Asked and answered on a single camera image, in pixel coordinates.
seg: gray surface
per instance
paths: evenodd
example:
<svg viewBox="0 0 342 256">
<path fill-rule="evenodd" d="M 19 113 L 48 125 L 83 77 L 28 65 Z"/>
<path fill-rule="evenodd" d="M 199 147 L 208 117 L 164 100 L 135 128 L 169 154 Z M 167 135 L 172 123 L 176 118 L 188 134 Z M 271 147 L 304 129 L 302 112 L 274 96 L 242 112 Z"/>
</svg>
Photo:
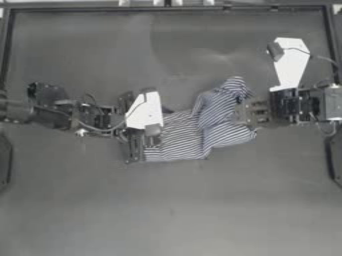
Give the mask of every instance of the gray surface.
<svg viewBox="0 0 342 256">
<path fill-rule="evenodd" d="M 156 86 L 174 109 L 230 75 L 264 94 L 264 47 L 303 37 L 326 54 L 319 14 L 20 14 L 7 86 L 44 81 L 111 103 Z M 311 63 L 304 81 L 328 74 Z M 206 161 L 125 166 L 115 141 L 8 127 L 13 184 L 0 197 L 1 256 L 339 255 L 342 192 L 315 128 L 262 131 Z"/>
</svg>

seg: metal frame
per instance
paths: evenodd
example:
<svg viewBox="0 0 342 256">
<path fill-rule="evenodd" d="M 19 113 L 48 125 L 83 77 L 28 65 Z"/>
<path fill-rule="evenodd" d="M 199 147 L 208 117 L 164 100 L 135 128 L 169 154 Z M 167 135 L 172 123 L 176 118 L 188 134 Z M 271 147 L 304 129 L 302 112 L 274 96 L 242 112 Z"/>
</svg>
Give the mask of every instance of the metal frame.
<svg viewBox="0 0 342 256">
<path fill-rule="evenodd" d="M 55 2 L 55 3 L 3 3 L 4 16 L 1 20 L 1 40 L 0 40 L 0 90 L 5 89 L 8 62 L 11 56 L 11 41 L 13 20 L 17 12 L 322 12 L 322 21 L 324 24 L 327 46 L 331 59 L 338 63 L 338 67 L 332 66 L 335 83 L 342 82 L 342 60 L 340 49 L 335 28 L 334 10 L 331 4 L 232 4 L 224 1 L 215 6 L 203 6 L 202 2 L 196 2 L 192 6 L 172 7 L 172 0 L 164 0 L 163 7 L 153 7 L 152 1 L 139 6 L 119 7 L 119 2 Z"/>
</svg>

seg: striped cloth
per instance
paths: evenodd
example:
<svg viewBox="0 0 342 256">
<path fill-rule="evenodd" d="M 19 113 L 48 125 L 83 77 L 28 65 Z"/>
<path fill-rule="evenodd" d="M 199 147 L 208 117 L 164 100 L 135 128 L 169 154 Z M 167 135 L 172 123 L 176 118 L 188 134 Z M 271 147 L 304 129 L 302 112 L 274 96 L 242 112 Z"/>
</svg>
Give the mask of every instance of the striped cloth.
<svg viewBox="0 0 342 256">
<path fill-rule="evenodd" d="M 192 110 L 164 116 L 161 144 L 144 149 L 147 162 L 204 159 L 212 148 L 242 144 L 255 138 L 247 126 L 234 123 L 236 102 L 251 96 L 240 77 L 198 96 Z"/>
</svg>

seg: fabric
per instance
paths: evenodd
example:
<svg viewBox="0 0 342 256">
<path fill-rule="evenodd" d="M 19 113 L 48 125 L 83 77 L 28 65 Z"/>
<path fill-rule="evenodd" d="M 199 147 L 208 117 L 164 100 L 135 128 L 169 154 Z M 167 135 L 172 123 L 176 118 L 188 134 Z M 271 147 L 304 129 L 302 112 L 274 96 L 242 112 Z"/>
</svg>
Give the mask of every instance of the fabric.
<svg viewBox="0 0 342 256">
<path fill-rule="evenodd" d="M 164 116 L 161 144 L 144 149 L 147 162 L 204 159 L 214 148 L 248 142 L 256 133 L 230 120 L 236 103 L 251 93 L 240 77 L 203 92 L 192 110 Z"/>
</svg>

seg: white bracket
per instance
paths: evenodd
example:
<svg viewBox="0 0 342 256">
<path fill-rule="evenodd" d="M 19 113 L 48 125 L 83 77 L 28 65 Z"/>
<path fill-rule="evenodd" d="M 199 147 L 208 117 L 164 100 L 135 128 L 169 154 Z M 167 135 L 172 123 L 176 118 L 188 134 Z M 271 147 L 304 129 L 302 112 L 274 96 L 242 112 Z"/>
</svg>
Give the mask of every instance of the white bracket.
<svg viewBox="0 0 342 256">
<path fill-rule="evenodd" d="M 342 4 L 334 4 L 332 5 L 332 12 L 334 12 L 334 15 L 339 14 L 342 11 Z"/>
<path fill-rule="evenodd" d="M 119 0 L 119 7 L 129 7 L 131 0 Z"/>
<path fill-rule="evenodd" d="M 172 6 L 183 6 L 183 0 L 172 0 Z"/>
<path fill-rule="evenodd" d="M 279 91 L 299 86 L 310 59 L 310 51 L 300 38 L 278 37 L 275 42 L 283 48 L 284 54 L 278 62 L 274 62 L 279 86 L 271 87 L 270 91 Z"/>
<path fill-rule="evenodd" d="M 204 6 L 214 6 L 215 5 L 215 0 L 203 0 L 203 5 Z"/>
</svg>

